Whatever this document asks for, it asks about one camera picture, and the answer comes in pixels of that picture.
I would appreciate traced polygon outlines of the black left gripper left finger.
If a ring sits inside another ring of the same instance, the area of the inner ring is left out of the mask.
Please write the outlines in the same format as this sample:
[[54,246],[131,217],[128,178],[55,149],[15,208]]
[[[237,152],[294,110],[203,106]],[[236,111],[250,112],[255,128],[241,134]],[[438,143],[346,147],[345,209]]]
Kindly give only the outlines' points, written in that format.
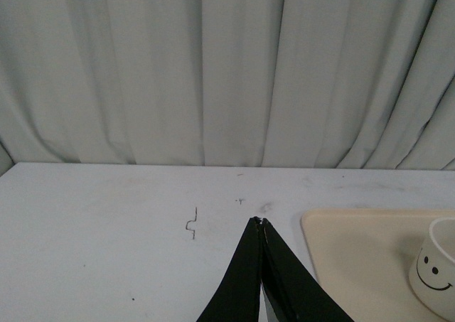
[[250,218],[223,279],[199,321],[258,321],[262,270],[261,220]]

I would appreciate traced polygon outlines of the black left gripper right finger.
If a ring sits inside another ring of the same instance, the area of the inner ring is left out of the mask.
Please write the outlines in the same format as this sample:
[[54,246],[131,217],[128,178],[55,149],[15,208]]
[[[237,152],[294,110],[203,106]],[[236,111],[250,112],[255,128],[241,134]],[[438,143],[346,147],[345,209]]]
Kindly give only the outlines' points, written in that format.
[[270,221],[262,231],[262,284],[279,321],[352,321],[321,288]]

